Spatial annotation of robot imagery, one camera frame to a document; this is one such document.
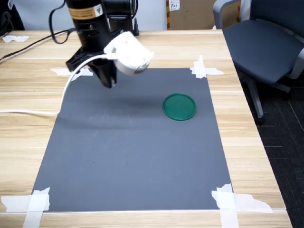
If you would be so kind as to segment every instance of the yellow label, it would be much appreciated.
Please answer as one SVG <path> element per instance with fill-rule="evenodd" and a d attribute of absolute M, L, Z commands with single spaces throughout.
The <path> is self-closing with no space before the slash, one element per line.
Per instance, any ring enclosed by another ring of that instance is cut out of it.
<path fill-rule="evenodd" d="M 70 11 L 71 17 L 76 20 L 89 20 L 89 19 L 97 18 L 104 13 L 101 4 L 98 4 L 97 6 L 90 8 L 84 8 L 84 9 L 68 8 L 68 10 Z"/>

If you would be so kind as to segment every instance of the green lid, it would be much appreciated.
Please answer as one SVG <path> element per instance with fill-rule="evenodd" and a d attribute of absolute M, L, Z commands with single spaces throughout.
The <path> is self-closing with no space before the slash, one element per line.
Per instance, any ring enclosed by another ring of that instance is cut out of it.
<path fill-rule="evenodd" d="M 171 119 L 184 121 L 192 118 L 196 112 L 194 100 L 185 94 L 171 94 L 163 104 L 164 113 Z"/>

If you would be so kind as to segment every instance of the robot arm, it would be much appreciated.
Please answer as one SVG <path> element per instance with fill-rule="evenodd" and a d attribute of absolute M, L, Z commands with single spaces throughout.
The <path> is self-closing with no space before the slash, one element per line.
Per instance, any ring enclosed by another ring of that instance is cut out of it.
<path fill-rule="evenodd" d="M 81 42 L 81 48 L 66 62 L 70 71 L 74 71 L 90 57 L 104 54 L 104 48 L 123 31 L 131 31 L 134 35 L 139 34 L 137 22 L 135 21 L 134 30 L 132 24 L 132 18 L 138 9 L 138 1 L 136 3 L 134 0 L 65 1 Z M 108 26 L 107 15 L 112 31 Z M 117 78 L 113 60 L 96 59 L 88 65 L 105 87 L 115 86 Z"/>

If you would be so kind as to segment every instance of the wooden desk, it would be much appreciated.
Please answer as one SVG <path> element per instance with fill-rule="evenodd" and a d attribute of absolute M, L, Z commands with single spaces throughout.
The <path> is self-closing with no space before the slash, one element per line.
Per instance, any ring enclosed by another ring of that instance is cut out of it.
<path fill-rule="evenodd" d="M 49 32 L 12 32 L 12 35 L 28 35 L 29 39 L 23 43 L 1 40 L 0 56 L 19 50 Z M 209 76 L 208 81 L 234 192 L 251 194 L 274 209 L 273 214 L 238 212 L 240 227 L 291 227 L 222 32 L 142 32 L 139 40 L 155 52 L 151 68 L 190 68 L 203 55 L 206 67 L 225 72 L 223 76 Z M 49 39 L 0 63 L 0 108 L 57 111 L 67 76 L 57 76 L 50 68 L 65 68 L 65 61 L 79 47 L 78 37 L 73 33 L 63 45 Z M 0 196 L 31 194 L 55 119 L 0 114 Z M 0 212 L 5 209 L 0 204 Z M 24 217 L 1 213 L 0 228 L 22 227 Z M 217 228 L 221 227 L 221 221 L 218 210 L 45 213 L 41 227 L 55 226 Z"/>

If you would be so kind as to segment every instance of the dark carpet floor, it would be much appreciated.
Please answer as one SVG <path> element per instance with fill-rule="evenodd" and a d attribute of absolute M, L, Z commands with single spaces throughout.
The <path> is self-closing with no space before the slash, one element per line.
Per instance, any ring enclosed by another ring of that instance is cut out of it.
<path fill-rule="evenodd" d="M 257 85 L 266 119 L 257 128 L 293 228 L 304 228 L 304 75 L 281 83 L 291 87 L 287 101 L 276 89 Z M 246 85 L 243 88 L 248 97 Z M 255 117 L 253 104 L 247 100 Z"/>

